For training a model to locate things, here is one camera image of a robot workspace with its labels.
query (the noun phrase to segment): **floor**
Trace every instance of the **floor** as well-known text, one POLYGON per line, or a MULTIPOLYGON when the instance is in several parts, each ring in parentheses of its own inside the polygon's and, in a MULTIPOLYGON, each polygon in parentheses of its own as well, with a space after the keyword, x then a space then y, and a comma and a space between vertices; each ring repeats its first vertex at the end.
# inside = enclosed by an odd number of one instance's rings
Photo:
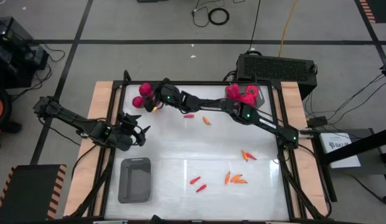
MULTIPOLYGON (((369 23, 359 2, 299 0, 296 6, 283 56, 314 60, 318 65, 314 111, 336 109, 380 74, 382 58, 386 57, 386 24, 369 23)), ((60 62, 50 63, 52 78, 40 90, 30 91, 14 103, 12 119, 21 123, 23 130, 0 135, 0 194, 11 166, 30 164, 34 151, 39 152, 39 139, 45 141, 38 164, 66 164, 71 169, 76 161, 78 146, 53 131, 45 138, 46 132, 32 112, 40 96, 56 93, 63 106, 85 116, 95 82, 122 79, 125 69, 133 80, 221 80, 248 48, 257 5, 257 0, 240 4, 225 0, 230 20, 224 26, 199 28, 192 23, 193 0, 152 4, 134 0, 7 0, 0 4, 0 16, 13 16, 35 39, 67 53, 60 62)), ((261 1, 254 49, 263 55, 277 55, 292 5, 292 0, 261 1)), ((205 19, 204 11, 195 16, 198 24, 205 24, 205 19)), ((53 58, 60 56, 50 53, 53 58)), ((342 112, 363 102, 383 82, 386 78, 371 85, 342 112)), ((336 126, 373 128, 375 132, 385 129, 386 85, 336 126)), ((73 128, 58 121, 53 121, 52 127, 79 141, 73 128)), ((331 217, 346 222, 386 223, 385 205, 350 177, 333 175, 332 179, 338 202, 332 204, 331 217)), ((360 179, 377 194, 386 195, 382 176, 360 179)), ((70 175, 58 217, 63 214, 69 187, 70 175)))

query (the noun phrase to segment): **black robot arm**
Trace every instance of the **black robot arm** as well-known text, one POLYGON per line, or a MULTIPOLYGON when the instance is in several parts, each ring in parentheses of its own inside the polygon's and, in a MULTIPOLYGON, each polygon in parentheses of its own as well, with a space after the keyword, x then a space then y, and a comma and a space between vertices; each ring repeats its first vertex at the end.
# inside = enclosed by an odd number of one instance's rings
POLYGON ((258 113, 257 109, 245 103, 231 99, 200 99, 184 91, 179 91, 176 86, 169 84, 167 78, 155 87, 154 98, 146 100, 146 110, 152 111, 154 105, 157 105, 159 101, 179 109, 181 113, 193 113, 200 110, 225 112, 240 124, 253 124, 275 134, 278 136, 281 144, 289 149, 296 149, 298 147, 299 132, 297 129, 282 127, 278 123, 264 118, 258 113))
POLYGON ((136 121, 141 115, 119 114, 116 125, 111 125, 105 118, 86 119, 73 111, 62 107, 57 100, 51 96, 41 97, 34 106, 34 113, 39 118, 57 118, 88 135, 95 144, 102 147, 117 147, 127 151, 131 146, 142 146, 145 141, 145 132, 148 126, 137 133, 134 129, 138 126, 136 121))

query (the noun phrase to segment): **small orange object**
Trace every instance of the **small orange object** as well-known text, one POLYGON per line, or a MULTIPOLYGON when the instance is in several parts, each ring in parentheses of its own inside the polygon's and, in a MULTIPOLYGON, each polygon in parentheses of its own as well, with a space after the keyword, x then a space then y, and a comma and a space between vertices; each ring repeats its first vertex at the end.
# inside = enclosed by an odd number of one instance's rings
POLYGON ((203 116, 203 121, 204 121, 204 123, 206 125, 210 125, 211 124, 210 121, 207 118, 205 118, 205 116, 203 116))
POLYGON ((247 184, 245 180, 236 180, 235 184, 247 184))
POLYGON ((242 175, 243 175, 243 174, 238 174, 238 175, 234 176, 234 177, 230 180, 230 182, 231 182, 231 183, 236 182, 242 175))
POLYGON ((247 154, 245 154, 244 150, 242 150, 242 154, 243 154, 245 161, 248 162, 248 156, 247 156, 247 154))
POLYGON ((228 182, 229 182, 229 177, 230 177, 230 171, 229 171, 228 174, 226 174, 225 184, 228 184, 228 182))

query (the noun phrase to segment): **black vented device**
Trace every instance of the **black vented device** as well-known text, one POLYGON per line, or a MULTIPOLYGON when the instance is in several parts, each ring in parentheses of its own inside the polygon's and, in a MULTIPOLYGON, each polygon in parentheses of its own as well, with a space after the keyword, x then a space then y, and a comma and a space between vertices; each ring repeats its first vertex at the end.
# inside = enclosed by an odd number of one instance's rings
POLYGON ((317 68, 312 60, 241 54, 235 81, 278 80, 298 82, 301 99, 317 86, 317 68))

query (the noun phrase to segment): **wooden table frame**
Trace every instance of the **wooden table frame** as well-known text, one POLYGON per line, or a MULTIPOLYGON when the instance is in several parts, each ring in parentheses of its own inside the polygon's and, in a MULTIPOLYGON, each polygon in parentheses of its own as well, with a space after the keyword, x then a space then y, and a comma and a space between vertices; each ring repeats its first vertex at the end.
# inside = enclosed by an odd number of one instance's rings
MULTIPOLYGON (((141 82, 128 82, 129 85, 140 83, 141 82)), ((227 85, 227 82, 173 83, 175 85, 200 85, 200 83, 201 85, 219 85, 220 83, 227 85)), ((101 118, 106 116, 107 118, 111 118, 112 123, 115 123, 116 116, 124 101, 125 88, 119 88, 122 84, 123 81, 97 82, 95 91, 93 92, 88 118, 101 118)), ((274 109, 272 112, 276 112, 278 119, 287 119, 288 124, 298 129, 303 129, 307 126, 297 83, 283 82, 281 83, 281 90, 273 89, 270 91, 270 96, 271 95, 274 97, 274 109)), ((299 143, 308 147, 310 150, 313 150, 310 139, 300 139, 299 143)), ((93 143, 90 139, 83 139, 78 157, 84 154, 92 146, 93 143)), ((92 189, 93 183, 97 181, 101 174, 101 172, 97 172, 97 170, 103 172, 107 165, 110 153, 114 152, 115 149, 94 149, 80 161, 75 169, 70 192, 68 193, 64 211, 65 216, 73 213, 82 203, 92 189)), ((327 213, 327 207, 315 158, 302 149, 290 151, 290 155, 288 155, 288 153, 289 152, 285 152, 285 156, 290 156, 291 161, 293 161, 293 163, 289 162, 288 164, 290 171, 294 175, 299 176, 299 183, 302 190, 319 212, 325 215, 327 213)), ((100 191, 96 195, 95 203, 91 203, 90 209, 88 209, 89 213, 85 212, 85 215, 99 216, 104 214, 105 206, 103 204, 103 199, 107 197, 107 192, 104 191, 104 188, 107 185, 106 188, 108 189, 109 184, 110 181, 106 181, 105 184, 102 185, 100 191)), ((311 218, 308 211, 305 212, 305 209, 297 198, 293 188, 289 186, 287 189, 289 189, 289 196, 286 195, 286 199, 288 201, 290 218, 311 218)))

